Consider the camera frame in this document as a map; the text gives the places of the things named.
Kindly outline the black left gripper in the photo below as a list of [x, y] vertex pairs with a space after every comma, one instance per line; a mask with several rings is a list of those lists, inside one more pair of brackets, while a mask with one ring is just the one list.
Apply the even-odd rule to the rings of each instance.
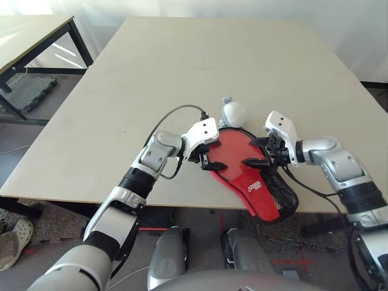
[[211, 146], [220, 146], [221, 142], [219, 140], [210, 142], [208, 144], [200, 144], [198, 145], [189, 155], [188, 161], [199, 163], [201, 162], [202, 170], [224, 170], [228, 168], [228, 166], [222, 162], [211, 162], [209, 164], [208, 152]]

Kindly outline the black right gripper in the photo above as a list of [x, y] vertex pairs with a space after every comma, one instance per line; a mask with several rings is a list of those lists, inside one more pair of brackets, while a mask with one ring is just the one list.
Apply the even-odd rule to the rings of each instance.
[[[253, 146], [265, 146], [273, 163], [277, 166], [286, 166], [290, 164], [289, 150], [285, 141], [279, 136], [268, 136], [255, 138], [250, 142]], [[247, 158], [241, 161], [247, 167], [268, 167], [269, 160], [260, 160], [257, 158]]]

